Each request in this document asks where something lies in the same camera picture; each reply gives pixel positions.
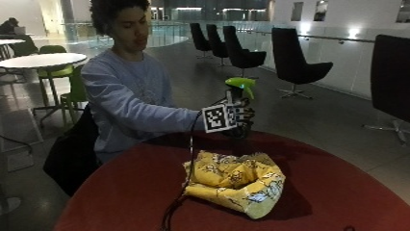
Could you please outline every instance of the black backpack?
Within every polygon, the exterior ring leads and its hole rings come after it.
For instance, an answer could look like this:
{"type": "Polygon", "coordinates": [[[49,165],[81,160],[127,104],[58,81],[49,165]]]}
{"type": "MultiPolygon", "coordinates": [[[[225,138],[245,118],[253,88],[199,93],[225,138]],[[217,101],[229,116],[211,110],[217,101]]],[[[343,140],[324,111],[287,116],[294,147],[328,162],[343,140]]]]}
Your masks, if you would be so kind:
{"type": "Polygon", "coordinates": [[[93,152],[97,137],[98,128],[86,105],[73,128],[56,139],[42,167],[44,172],[70,196],[100,167],[93,152]]]}

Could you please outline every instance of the sleeve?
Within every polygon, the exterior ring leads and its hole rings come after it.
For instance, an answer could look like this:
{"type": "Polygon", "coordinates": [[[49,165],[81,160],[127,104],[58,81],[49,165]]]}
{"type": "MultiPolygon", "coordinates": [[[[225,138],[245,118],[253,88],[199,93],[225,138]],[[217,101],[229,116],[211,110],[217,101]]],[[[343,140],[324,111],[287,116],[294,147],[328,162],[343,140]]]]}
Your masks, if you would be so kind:
{"type": "Polygon", "coordinates": [[[121,126],[153,133],[189,130],[197,111],[143,103],[102,64],[89,64],[84,68],[82,77],[89,102],[96,104],[121,126]]]}

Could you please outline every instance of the chair base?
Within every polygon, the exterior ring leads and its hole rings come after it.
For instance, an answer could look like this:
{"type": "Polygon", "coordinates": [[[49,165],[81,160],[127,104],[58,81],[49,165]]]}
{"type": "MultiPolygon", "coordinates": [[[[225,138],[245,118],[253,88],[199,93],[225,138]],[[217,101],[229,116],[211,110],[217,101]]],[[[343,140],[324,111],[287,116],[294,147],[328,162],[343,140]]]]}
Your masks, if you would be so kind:
{"type": "Polygon", "coordinates": [[[203,55],[195,56],[195,59],[214,59],[211,56],[206,55],[206,51],[203,51],[203,55]]]}
{"type": "Polygon", "coordinates": [[[396,136],[399,138],[399,144],[402,146],[407,145],[407,139],[404,134],[410,134],[410,131],[402,130],[399,128],[399,124],[402,123],[402,120],[394,120],[392,121],[392,127],[379,127],[379,126],[372,126],[372,125],[362,125],[363,128],[371,129],[371,130],[382,130],[382,131],[395,131],[396,136]]]}
{"type": "Polygon", "coordinates": [[[37,107],[37,108],[33,108],[33,109],[32,109],[32,113],[33,113],[34,116],[37,115],[37,114],[36,114],[36,111],[37,111],[37,110],[50,110],[50,112],[48,112],[46,115],[44,115],[44,116],[41,117],[41,119],[40,119],[40,127],[41,127],[41,128],[44,128],[44,123],[42,123],[44,119],[45,119],[46,117],[49,117],[58,109],[60,109],[60,105],[45,106],[45,107],[37,107]]]}
{"type": "Polygon", "coordinates": [[[278,91],[285,93],[281,96],[281,98],[290,98],[290,97],[301,96],[301,97],[303,97],[306,99],[313,99],[311,96],[307,96],[306,94],[302,94],[303,90],[297,90],[295,89],[295,84],[291,85],[291,90],[278,90],[278,91]]]}
{"type": "Polygon", "coordinates": [[[24,70],[22,69],[8,69],[8,68],[4,68],[4,72],[0,72],[0,77],[4,76],[4,75],[20,75],[22,76],[22,79],[18,79],[16,77],[16,80],[14,80],[14,83],[17,84],[22,84],[22,83],[26,83],[26,78],[25,78],[25,74],[24,74],[24,70]]]}
{"type": "Polygon", "coordinates": [[[77,119],[77,115],[74,113],[76,112],[82,112],[85,109],[78,107],[78,103],[82,103],[84,101],[69,101],[68,100],[68,94],[61,94],[60,96],[60,102],[61,102],[61,114],[62,114],[62,123],[64,123],[64,130],[68,131],[69,130],[69,126],[68,126],[68,121],[66,121],[66,115],[65,115],[65,110],[68,110],[69,112],[69,116],[72,118],[72,123],[76,124],[78,119],[77,119]]]}

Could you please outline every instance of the grey floor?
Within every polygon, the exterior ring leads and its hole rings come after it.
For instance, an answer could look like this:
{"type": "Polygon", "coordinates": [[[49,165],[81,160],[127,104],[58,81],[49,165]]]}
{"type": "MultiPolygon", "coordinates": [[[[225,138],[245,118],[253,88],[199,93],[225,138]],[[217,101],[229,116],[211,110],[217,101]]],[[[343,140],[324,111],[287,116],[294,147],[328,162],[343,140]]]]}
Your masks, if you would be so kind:
{"type": "MultiPolygon", "coordinates": [[[[34,40],[37,46],[64,44],[61,39],[34,40]]],[[[84,44],[65,45],[72,52],[94,56],[104,49],[88,48],[84,44]]],[[[174,100],[179,107],[201,109],[223,96],[226,76],[239,73],[233,66],[217,67],[219,59],[197,60],[199,55],[191,40],[147,48],[146,52],[162,61],[171,75],[174,100]]],[[[368,100],[314,85],[301,88],[314,100],[281,99],[277,88],[290,84],[262,68],[246,70],[258,77],[251,107],[255,110],[254,130],[295,139],[326,150],[367,172],[410,204],[410,149],[399,145],[391,132],[370,131],[362,124],[388,125],[391,118],[378,113],[368,100]]],[[[0,114],[42,105],[38,80],[34,72],[26,72],[26,81],[20,76],[0,77],[0,114]]],[[[57,92],[69,91],[65,79],[56,81],[57,92]]],[[[40,129],[44,142],[33,145],[34,166],[8,172],[5,160],[13,152],[0,153],[0,197],[18,197],[18,208],[0,217],[2,231],[52,230],[69,197],[60,190],[42,164],[54,138],[62,132],[61,115],[57,112],[45,120],[40,129]]]]}

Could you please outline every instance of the black wire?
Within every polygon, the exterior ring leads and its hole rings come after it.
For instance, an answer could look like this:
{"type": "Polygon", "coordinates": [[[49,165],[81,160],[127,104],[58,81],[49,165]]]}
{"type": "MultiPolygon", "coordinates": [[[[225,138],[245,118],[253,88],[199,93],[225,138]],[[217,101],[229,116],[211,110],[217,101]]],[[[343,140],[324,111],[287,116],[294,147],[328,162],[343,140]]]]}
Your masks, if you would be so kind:
{"type": "Polygon", "coordinates": [[[20,143],[20,144],[25,145],[28,147],[28,153],[33,152],[33,148],[32,148],[32,146],[26,142],[16,141],[16,140],[13,140],[10,138],[4,137],[2,135],[0,135],[0,138],[2,138],[6,141],[16,142],[16,143],[20,143]]]}
{"type": "MultiPolygon", "coordinates": [[[[215,103],[211,104],[215,105],[218,103],[221,103],[223,99],[219,99],[215,103]]],[[[190,176],[193,173],[193,162],[194,162],[194,154],[193,154],[193,131],[194,131],[194,124],[197,119],[199,118],[199,116],[202,115],[202,111],[199,111],[195,115],[194,121],[190,125],[190,132],[189,132],[189,152],[190,152],[190,160],[189,160],[189,172],[187,172],[187,180],[185,182],[185,184],[182,185],[182,189],[178,193],[178,196],[175,197],[174,201],[170,203],[170,205],[167,206],[165,213],[163,213],[163,217],[162,217],[162,221],[161,221],[161,227],[159,227],[159,231],[170,231],[170,219],[171,216],[174,214],[174,212],[177,211],[178,207],[182,205],[182,200],[183,200],[183,192],[185,189],[187,187],[189,181],[190,181],[190,176]]]]}

